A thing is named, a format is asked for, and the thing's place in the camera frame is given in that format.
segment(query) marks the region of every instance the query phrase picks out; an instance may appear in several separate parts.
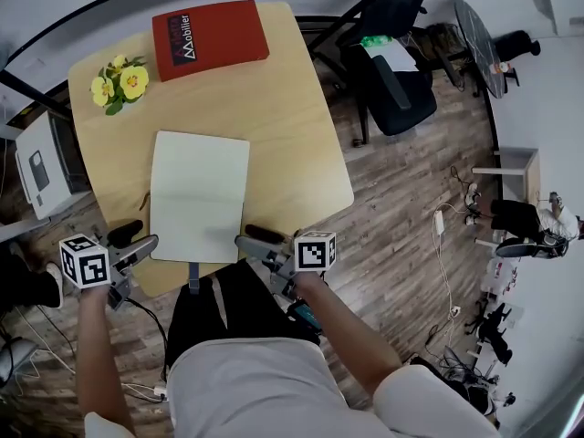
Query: blank page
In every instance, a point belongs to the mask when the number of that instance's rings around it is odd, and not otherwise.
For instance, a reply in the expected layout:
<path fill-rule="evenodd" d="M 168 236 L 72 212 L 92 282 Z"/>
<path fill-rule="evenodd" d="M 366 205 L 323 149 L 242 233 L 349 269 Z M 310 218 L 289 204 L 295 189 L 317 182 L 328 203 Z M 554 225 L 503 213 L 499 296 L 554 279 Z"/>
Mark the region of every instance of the blank page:
<path fill-rule="evenodd" d="M 154 259 L 235 263 L 249 142 L 159 131 L 151 174 Z"/>
<path fill-rule="evenodd" d="M 418 71 L 416 61 L 405 47 L 395 39 L 385 46 L 365 47 L 365 51 L 371 58 L 378 55 L 383 56 L 391 71 Z"/>

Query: black shorts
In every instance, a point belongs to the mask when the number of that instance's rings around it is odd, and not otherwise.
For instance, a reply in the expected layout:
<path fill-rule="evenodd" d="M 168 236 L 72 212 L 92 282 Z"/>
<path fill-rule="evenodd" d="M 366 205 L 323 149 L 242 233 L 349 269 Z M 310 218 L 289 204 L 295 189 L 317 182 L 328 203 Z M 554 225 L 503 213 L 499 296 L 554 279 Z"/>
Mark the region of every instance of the black shorts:
<path fill-rule="evenodd" d="M 491 215 L 492 229 L 507 230 L 518 237 L 537 240 L 539 216 L 534 205 L 519 201 L 493 200 Z"/>
<path fill-rule="evenodd" d="M 215 273 L 227 317 L 227 328 L 215 301 L 213 281 L 202 277 L 199 294 L 181 289 L 168 331 L 166 364 L 171 367 L 192 346 L 214 339 L 292 338 L 319 345 L 316 334 L 288 318 L 256 272 L 241 260 Z"/>

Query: person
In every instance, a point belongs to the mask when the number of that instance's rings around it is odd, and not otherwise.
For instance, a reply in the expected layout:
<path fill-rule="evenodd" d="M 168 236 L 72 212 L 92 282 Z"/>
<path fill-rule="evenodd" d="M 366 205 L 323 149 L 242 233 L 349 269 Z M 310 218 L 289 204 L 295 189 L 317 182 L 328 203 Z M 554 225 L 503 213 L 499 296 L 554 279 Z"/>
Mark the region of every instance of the person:
<path fill-rule="evenodd" d="M 177 298 L 166 352 L 174 436 L 499 436 L 424 366 L 402 366 L 396 351 L 316 273 L 299 273 L 294 283 L 342 363 L 372 397 L 373 411 L 349 408 L 318 337 L 287 317 L 242 260 L 214 279 L 202 278 L 198 295 L 183 287 Z M 88 438 L 129 438 L 134 427 L 110 345 L 107 293 L 95 287 L 80 297 L 78 403 Z"/>
<path fill-rule="evenodd" d="M 59 267 L 47 263 L 45 270 L 34 273 L 28 267 L 22 249 L 16 242 L 0 246 L 0 267 L 9 283 L 0 297 L 0 314 L 17 305 L 42 305 L 49 308 L 63 306 L 63 275 Z"/>
<path fill-rule="evenodd" d="M 476 183 L 468 187 L 464 202 L 468 208 L 475 206 L 478 210 L 478 215 L 465 217 L 466 225 L 490 225 L 494 230 L 507 230 L 517 237 L 535 241 L 539 240 L 541 231 L 568 241 L 584 235 L 584 221 L 580 221 L 555 192 L 549 195 L 551 211 L 518 201 L 490 200 L 478 192 Z"/>

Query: desk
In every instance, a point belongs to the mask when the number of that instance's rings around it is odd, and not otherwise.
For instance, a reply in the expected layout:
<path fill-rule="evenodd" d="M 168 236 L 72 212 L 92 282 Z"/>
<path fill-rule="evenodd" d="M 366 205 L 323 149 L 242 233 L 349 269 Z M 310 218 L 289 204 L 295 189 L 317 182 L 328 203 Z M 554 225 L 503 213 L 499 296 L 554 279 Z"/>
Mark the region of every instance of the desk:
<path fill-rule="evenodd" d="M 539 152 L 528 148 L 501 148 L 499 151 L 495 151 L 494 155 L 500 156 L 501 162 L 507 162 L 510 166 L 501 168 L 473 167 L 473 173 L 522 177 L 525 201 L 539 207 Z"/>
<path fill-rule="evenodd" d="M 242 225 L 292 234 L 350 206 L 353 192 L 317 74 L 287 4 L 258 4 L 270 56 L 161 83 L 151 32 L 77 63 L 68 76 L 83 160 L 109 228 L 141 219 L 158 130 L 251 142 Z M 89 84 L 116 55 L 144 55 L 143 99 L 106 117 Z M 222 265 L 201 265 L 200 274 Z M 149 296 L 182 286 L 188 265 L 146 259 L 134 272 Z"/>
<path fill-rule="evenodd" d="M 503 73 L 491 72 L 491 65 L 501 61 L 491 35 L 479 15 L 464 0 L 454 1 L 454 12 L 477 71 L 493 96 L 501 99 L 505 94 L 505 77 Z"/>

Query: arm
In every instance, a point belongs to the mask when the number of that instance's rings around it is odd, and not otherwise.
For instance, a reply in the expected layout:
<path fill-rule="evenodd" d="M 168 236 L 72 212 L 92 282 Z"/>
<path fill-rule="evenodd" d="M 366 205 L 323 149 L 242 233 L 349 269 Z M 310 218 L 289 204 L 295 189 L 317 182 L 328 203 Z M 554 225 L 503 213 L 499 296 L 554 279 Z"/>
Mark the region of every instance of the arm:
<path fill-rule="evenodd" d="M 397 352 L 323 284 L 317 273 L 299 273 L 295 283 L 297 294 L 307 301 L 340 360 L 373 395 L 402 366 Z"/>
<path fill-rule="evenodd" d="M 85 417 L 90 412 L 134 433 L 120 375 L 113 359 L 106 320 L 109 286 L 85 289 L 78 312 L 77 395 Z"/>
<path fill-rule="evenodd" d="M 551 213 L 554 215 L 556 220 L 559 219 L 559 215 L 562 214 L 562 209 L 564 209 L 562 199 L 556 192 L 552 192 L 549 194 L 549 202 L 551 203 Z"/>

